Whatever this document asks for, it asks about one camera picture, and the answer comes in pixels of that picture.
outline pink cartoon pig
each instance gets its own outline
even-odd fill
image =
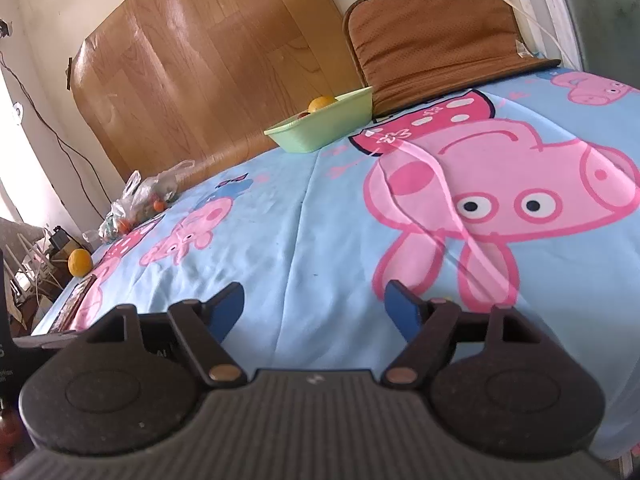
[[[160,240],[140,258],[140,265],[146,267],[171,254],[174,256],[174,265],[179,265],[191,244],[196,249],[207,247],[213,240],[213,229],[229,213],[233,202],[229,197],[222,197],[189,213],[176,224],[167,238]]]
[[[91,325],[96,314],[102,306],[102,285],[115,272],[124,256],[138,245],[142,239],[161,221],[158,216],[146,224],[143,224],[113,243],[104,253],[100,262],[92,270],[96,280],[85,295],[78,312],[70,325],[71,330],[84,330]]]
[[[554,76],[551,82],[556,86],[570,88],[569,101],[579,105],[603,106],[624,97],[635,88],[584,72],[565,72]]]
[[[640,204],[640,173],[622,152],[580,139],[545,144],[527,123],[475,119],[485,106],[469,92],[435,115],[418,110],[352,139],[369,152],[382,146],[364,199],[379,222],[402,231],[372,279],[380,298],[392,279],[427,291],[449,237],[464,241],[463,302],[478,312],[514,304],[520,277],[509,243],[595,229]]]

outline blue bedsheet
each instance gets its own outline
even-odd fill
[[[603,387],[593,452],[640,441],[640,93],[556,69],[355,133],[224,171],[98,251],[78,326],[119,303],[160,312],[238,281],[244,314],[224,346],[249,373],[379,373],[405,345],[380,301],[399,278],[479,312],[516,304]]]

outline yellow citrus fruit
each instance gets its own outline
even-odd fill
[[[324,108],[325,106],[328,106],[337,101],[338,99],[328,95],[316,97],[313,101],[309,103],[309,108],[308,108],[309,113],[312,114],[313,112],[317,112],[320,108]]]
[[[68,260],[69,272],[76,278],[82,278],[86,276],[91,269],[94,268],[94,263],[91,261],[91,254],[86,249],[76,249],[71,253]]]

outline brown cushion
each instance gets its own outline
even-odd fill
[[[524,41],[502,0],[359,0],[344,30],[374,117],[560,63],[517,53]]]

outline wood grain panel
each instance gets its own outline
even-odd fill
[[[331,0],[125,0],[74,60],[76,104],[126,180],[194,158],[195,184],[263,130],[359,87]]]
[[[305,37],[311,52],[314,54],[322,72],[335,95],[344,94],[359,88],[360,80],[353,71],[353,62],[344,56],[335,56],[347,48],[346,40],[341,34],[327,34],[335,27],[342,28],[342,17],[333,0],[282,0],[287,6],[302,35]],[[334,12],[323,12],[322,9],[333,7]]]

